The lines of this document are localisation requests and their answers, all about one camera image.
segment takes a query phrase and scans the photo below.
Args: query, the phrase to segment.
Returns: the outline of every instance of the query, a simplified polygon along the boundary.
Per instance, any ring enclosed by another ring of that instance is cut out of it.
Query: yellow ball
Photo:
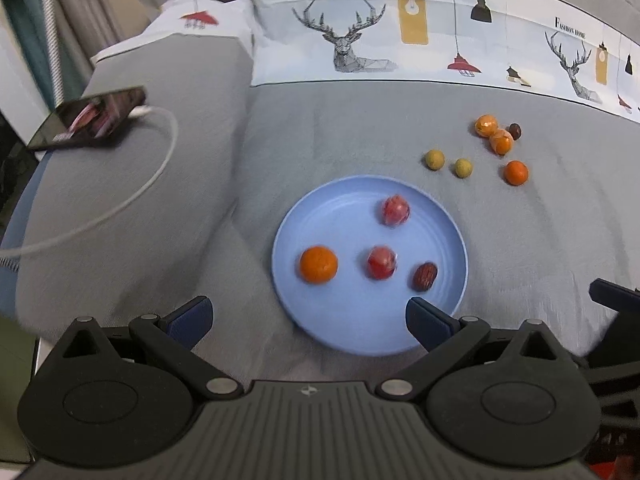
[[[429,150],[424,155],[424,163],[430,170],[438,171],[444,166],[444,153],[440,150]]]
[[[459,158],[456,161],[456,175],[459,178],[467,178],[473,173],[474,165],[466,158]]]

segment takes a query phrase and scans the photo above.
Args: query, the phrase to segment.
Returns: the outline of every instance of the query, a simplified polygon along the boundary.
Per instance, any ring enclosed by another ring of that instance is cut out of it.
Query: teal curtain
[[[2,3],[36,85],[40,89],[44,101],[53,110],[53,83],[49,71],[42,0],[2,0]],[[65,100],[77,99],[84,91],[84,83],[62,42],[60,57]]]

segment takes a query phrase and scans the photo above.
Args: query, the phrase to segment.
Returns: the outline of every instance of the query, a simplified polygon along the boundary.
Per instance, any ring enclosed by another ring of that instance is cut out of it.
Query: deer antlers
[[[314,2],[315,0],[312,0],[311,3],[306,6],[305,10],[303,10],[302,12],[302,18],[300,18],[300,16],[296,12],[296,9],[291,10],[293,10],[293,13],[295,14],[298,21],[302,23],[306,28],[310,28],[311,30],[318,30],[319,32],[322,32],[325,36],[327,36],[327,39],[334,40],[336,38],[334,30],[329,27],[329,25],[326,25],[324,23],[324,12],[320,14],[320,21],[318,23],[316,23],[316,20],[309,15],[309,9],[314,4]],[[362,30],[363,28],[375,25],[380,21],[380,18],[382,18],[382,15],[385,13],[386,4],[382,7],[380,14],[376,14],[375,7],[371,5],[367,0],[364,0],[364,2],[369,6],[370,9],[369,17],[366,20],[362,21],[360,14],[356,11],[356,23],[349,27],[346,38],[352,38],[357,34],[358,31]]]
[[[587,54],[587,49],[584,46],[584,42],[582,42],[582,55],[580,55],[580,53],[576,50],[575,52],[576,59],[574,63],[569,67],[566,63],[566,57],[562,53],[562,43],[559,46],[556,46],[556,44],[554,43],[554,38],[556,34],[558,33],[557,32],[553,33],[551,38],[549,39],[548,35],[545,32],[545,38],[549,48],[554,54],[556,54],[556,56],[558,56],[558,59],[560,60],[560,66],[564,70],[567,70],[568,72],[577,73],[579,70],[578,67],[580,65],[584,65],[589,60],[589,58],[591,57],[592,51],[590,50],[589,53]]]
[[[320,22],[316,25],[316,20],[309,16],[309,9],[314,4],[315,0],[312,0],[308,6],[306,6],[305,10],[302,12],[302,18],[298,16],[296,9],[293,10],[293,13],[296,15],[296,18],[300,23],[302,23],[305,27],[311,28],[312,30],[318,30],[319,32],[323,32],[329,38],[335,38],[334,30],[329,27],[329,25],[324,24],[324,12],[320,14]]]

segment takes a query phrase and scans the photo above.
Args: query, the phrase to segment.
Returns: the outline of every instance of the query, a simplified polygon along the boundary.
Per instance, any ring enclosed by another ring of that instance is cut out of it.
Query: silver screw
[[[207,390],[209,390],[212,394],[227,395],[232,394],[237,389],[238,383],[236,383],[233,379],[229,379],[226,377],[218,377],[210,380],[207,383]]]
[[[414,387],[411,383],[402,379],[389,379],[380,386],[383,392],[394,397],[402,397],[412,392]]]

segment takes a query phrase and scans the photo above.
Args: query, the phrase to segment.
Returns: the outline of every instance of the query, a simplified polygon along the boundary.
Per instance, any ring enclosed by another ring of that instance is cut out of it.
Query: plate rim
[[[321,184],[320,186],[317,186],[315,188],[313,188],[311,191],[309,191],[308,193],[306,193],[305,195],[303,195],[300,199],[297,200],[297,202],[291,206],[291,208],[289,208],[289,211],[287,211],[287,214],[284,215],[284,218],[282,219],[282,221],[280,222],[280,225],[278,227],[278,230],[276,231],[276,235],[275,238],[273,240],[273,245],[271,246],[271,282],[273,283],[273,288],[275,290],[276,296],[278,297],[278,302],[280,303],[280,307],[289,315],[289,317],[294,321],[294,323],[300,327],[311,339],[315,339],[319,342],[321,342],[323,345],[332,348],[332,349],[336,349],[339,350],[341,352],[345,352],[348,353],[350,355],[359,355],[359,356],[368,356],[368,357],[386,357],[386,356],[391,356],[391,355],[400,355],[404,352],[408,352],[418,346],[420,346],[420,343],[418,342],[418,340],[416,340],[416,345],[405,349],[401,352],[392,352],[392,353],[385,353],[385,354],[367,354],[367,353],[355,353],[353,351],[347,350],[345,348],[338,348],[335,344],[329,344],[327,341],[324,340],[324,338],[318,337],[316,335],[313,335],[311,333],[308,332],[308,330],[306,328],[304,328],[302,325],[300,325],[299,320],[297,319],[297,317],[295,316],[295,314],[292,313],[292,311],[287,308],[284,304],[284,302],[282,301],[281,298],[281,293],[280,293],[280,287],[278,286],[278,281],[276,280],[276,276],[273,272],[274,269],[274,260],[275,260],[275,253],[276,253],[276,246],[278,244],[278,240],[280,238],[280,234],[282,232],[282,229],[284,227],[284,225],[287,223],[287,220],[289,219],[289,216],[292,215],[293,211],[298,207],[298,205],[300,203],[302,203],[304,200],[307,199],[307,197],[309,197],[310,195],[312,195],[313,193],[315,193],[316,191],[319,191],[325,187],[328,186],[332,186],[335,184],[338,184],[339,182],[344,182],[347,180],[356,180],[356,179],[372,179],[372,180],[387,180],[389,182],[393,182],[395,184],[400,184],[402,186],[406,186],[409,187],[411,189],[413,189],[414,191],[417,191],[419,194],[427,197],[429,200],[431,200],[449,219],[449,221],[451,222],[451,224],[453,225],[453,227],[456,230],[456,233],[458,234],[458,238],[460,240],[460,243],[462,243],[462,251],[465,255],[465,282],[463,283],[462,286],[462,291],[460,293],[460,298],[458,299],[458,302],[456,303],[456,306],[453,308],[452,313],[450,314],[451,317],[454,316],[454,314],[457,312],[457,310],[460,307],[460,304],[462,303],[462,300],[465,297],[465,293],[466,293],[466,285],[468,283],[468,279],[469,279],[469,256],[468,253],[466,251],[466,244],[465,244],[465,239],[462,236],[462,233],[460,232],[460,228],[458,227],[458,224],[456,223],[456,221],[453,219],[453,217],[450,215],[449,211],[447,211],[440,202],[438,202],[436,199],[434,199],[433,196],[431,196],[429,193],[427,193],[426,191],[424,191],[423,189],[420,189],[417,186],[414,186],[413,184],[409,184],[408,182],[405,182],[404,180],[400,180],[399,178],[394,178],[392,176],[384,176],[384,175],[376,175],[376,174],[357,174],[357,175],[350,175],[350,176],[344,176],[344,177],[340,177],[340,178],[336,178],[333,180],[330,180],[329,182],[325,182],[324,184]]]

